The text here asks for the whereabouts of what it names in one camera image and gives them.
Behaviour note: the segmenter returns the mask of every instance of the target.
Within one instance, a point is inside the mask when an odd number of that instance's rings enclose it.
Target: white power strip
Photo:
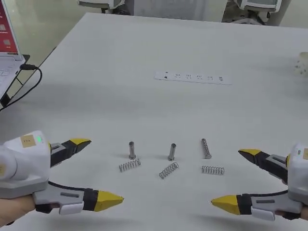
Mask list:
[[[158,80],[171,80],[171,81],[182,81],[182,82],[192,82],[192,83],[214,83],[214,84],[224,84],[231,85],[230,78],[222,76],[209,76],[203,74],[189,74],[189,73],[179,73],[179,72],[156,72],[155,79]]]

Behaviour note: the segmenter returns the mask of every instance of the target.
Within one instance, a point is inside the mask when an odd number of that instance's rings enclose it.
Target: laptop screen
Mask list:
[[[18,53],[2,1],[0,1],[0,52]]]

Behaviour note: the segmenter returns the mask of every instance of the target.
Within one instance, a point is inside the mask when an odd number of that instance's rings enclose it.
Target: coil spring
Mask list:
[[[202,173],[212,174],[212,175],[223,175],[225,174],[225,168],[224,167],[202,166]]]
[[[140,159],[129,161],[125,164],[119,165],[120,172],[126,171],[131,168],[135,168],[141,165]]]
[[[172,163],[168,167],[166,167],[161,173],[159,173],[159,176],[161,179],[167,177],[171,172],[173,172],[175,169],[179,168],[179,165],[177,162]]]

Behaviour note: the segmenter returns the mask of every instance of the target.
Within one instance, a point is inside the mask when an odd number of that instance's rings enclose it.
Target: laptop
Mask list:
[[[4,0],[0,0],[0,99],[25,63],[20,53]]]

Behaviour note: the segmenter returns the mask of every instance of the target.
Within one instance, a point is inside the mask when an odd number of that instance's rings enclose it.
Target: metal spring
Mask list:
[[[159,176],[161,179],[167,177],[171,172],[173,172],[175,169],[179,168],[179,165],[177,162],[172,163],[168,167],[164,169],[161,173],[159,173]]]
[[[225,174],[225,168],[224,167],[202,166],[202,173],[212,174],[212,175],[223,175]]]
[[[129,161],[125,164],[119,165],[120,172],[135,168],[141,165],[140,159]]]
[[[203,146],[204,158],[205,159],[211,159],[212,155],[210,154],[210,151],[208,150],[206,139],[201,139],[201,142],[202,142],[202,146]]]

